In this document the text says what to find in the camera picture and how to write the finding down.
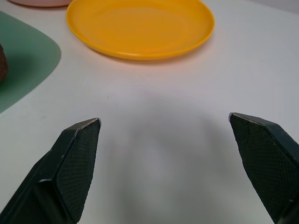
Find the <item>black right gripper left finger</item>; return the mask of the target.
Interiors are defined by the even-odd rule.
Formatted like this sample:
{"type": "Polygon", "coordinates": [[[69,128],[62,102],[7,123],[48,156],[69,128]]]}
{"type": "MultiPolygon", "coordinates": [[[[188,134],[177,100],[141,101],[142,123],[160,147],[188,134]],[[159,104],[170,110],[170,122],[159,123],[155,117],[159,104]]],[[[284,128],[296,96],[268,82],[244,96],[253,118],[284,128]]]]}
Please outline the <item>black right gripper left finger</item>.
{"type": "Polygon", "coordinates": [[[101,120],[66,128],[0,214],[2,224],[76,224],[93,179],[101,120]]]}

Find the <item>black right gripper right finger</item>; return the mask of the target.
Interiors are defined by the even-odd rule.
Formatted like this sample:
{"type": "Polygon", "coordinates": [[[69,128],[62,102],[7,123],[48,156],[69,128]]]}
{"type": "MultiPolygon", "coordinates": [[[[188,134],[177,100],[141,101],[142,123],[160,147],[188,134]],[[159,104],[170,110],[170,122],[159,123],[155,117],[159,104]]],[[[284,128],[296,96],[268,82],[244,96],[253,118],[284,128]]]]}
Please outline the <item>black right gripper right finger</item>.
{"type": "Polygon", "coordinates": [[[232,112],[245,172],[276,224],[299,222],[299,145],[278,124],[232,112]]]}

